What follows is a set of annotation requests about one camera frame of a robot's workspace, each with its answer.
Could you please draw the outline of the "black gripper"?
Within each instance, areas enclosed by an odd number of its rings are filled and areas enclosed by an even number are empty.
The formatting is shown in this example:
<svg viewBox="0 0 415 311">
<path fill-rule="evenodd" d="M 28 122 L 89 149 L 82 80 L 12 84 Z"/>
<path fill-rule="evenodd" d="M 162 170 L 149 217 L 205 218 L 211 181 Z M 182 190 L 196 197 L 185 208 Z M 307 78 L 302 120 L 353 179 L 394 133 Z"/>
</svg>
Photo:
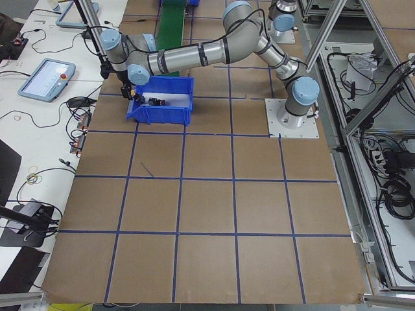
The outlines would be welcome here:
<svg viewBox="0 0 415 311">
<path fill-rule="evenodd" d="M 123 97 L 128 98 L 129 95 L 129 100 L 132 100 L 134 96 L 134 90 L 132 89 L 132 83 L 128 78 L 128 71 L 117 71 L 116 75 L 119 81 L 122 83 L 121 93 Z"/>
</svg>

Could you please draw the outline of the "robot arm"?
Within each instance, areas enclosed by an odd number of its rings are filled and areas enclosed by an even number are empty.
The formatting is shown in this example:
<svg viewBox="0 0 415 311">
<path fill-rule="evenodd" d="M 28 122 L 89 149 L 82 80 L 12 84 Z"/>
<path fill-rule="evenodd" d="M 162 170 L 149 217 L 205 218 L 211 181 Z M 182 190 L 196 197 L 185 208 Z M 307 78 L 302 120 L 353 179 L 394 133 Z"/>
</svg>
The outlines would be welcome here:
<svg viewBox="0 0 415 311">
<path fill-rule="evenodd" d="M 297 10 L 297 0 L 272 0 L 268 8 L 268 19 L 271 31 L 275 36 L 282 36 L 294 28 L 294 13 Z"/>
<path fill-rule="evenodd" d="M 274 42 L 265 22 L 256 18 L 248 2 L 230 3 L 222 22 L 225 34 L 218 39 L 158 51 L 140 48 L 139 44 L 145 42 L 143 36 L 133 40 L 115 29 L 102 31 L 101 44 L 123 84 L 123 96 L 130 98 L 131 87 L 147 84 L 152 76 L 216 63 L 231 64 L 255 54 L 275 71 L 285 86 L 287 99 L 278 113 L 288 118 L 305 118 L 320 92 L 318 83 L 307 74 L 305 64 L 290 58 Z"/>
</svg>

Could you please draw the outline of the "blue bin beside arm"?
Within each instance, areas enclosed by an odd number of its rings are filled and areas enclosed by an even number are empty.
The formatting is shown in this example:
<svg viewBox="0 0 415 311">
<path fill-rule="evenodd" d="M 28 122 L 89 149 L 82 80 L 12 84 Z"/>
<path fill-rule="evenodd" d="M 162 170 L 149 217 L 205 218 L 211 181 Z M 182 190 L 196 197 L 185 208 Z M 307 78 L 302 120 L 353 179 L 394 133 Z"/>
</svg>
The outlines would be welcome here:
<svg viewBox="0 0 415 311">
<path fill-rule="evenodd" d="M 136 86 L 134 91 L 139 94 L 149 93 L 172 93 L 188 94 L 191 104 L 187 108 L 171 106 L 138 105 L 135 101 L 129 102 L 126 118 L 135 119 L 137 122 L 183 124 L 191 123 L 193 111 L 193 88 L 194 78 L 179 76 L 152 76 L 149 82 L 143 86 Z"/>
<path fill-rule="evenodd" d="M 200 0 L 188 0 L 188 4 L 191 6 L 198 6 Z"/>
</svg>

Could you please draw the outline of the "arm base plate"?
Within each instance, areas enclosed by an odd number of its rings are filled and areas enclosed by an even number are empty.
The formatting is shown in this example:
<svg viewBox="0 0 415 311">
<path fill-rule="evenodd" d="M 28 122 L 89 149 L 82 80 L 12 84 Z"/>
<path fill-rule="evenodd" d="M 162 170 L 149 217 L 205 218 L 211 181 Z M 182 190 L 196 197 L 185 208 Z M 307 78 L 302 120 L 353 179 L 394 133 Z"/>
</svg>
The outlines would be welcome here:
<svg viewBox="0 0 415 311">
<path fill-rule="evenodd" d="M 312 108 L 304 116 L 297 117 L 286 111 L 285 102 L 282 98 L 265 99 L 270 138 L 319 139 Z"/>
<path fill-rule="evenodd" d="M 292 29 L 281 32 L 278 30 L 272 30 L 270 37 L 277 44 L 295 44 L 294 32 Z"/>
</svg>

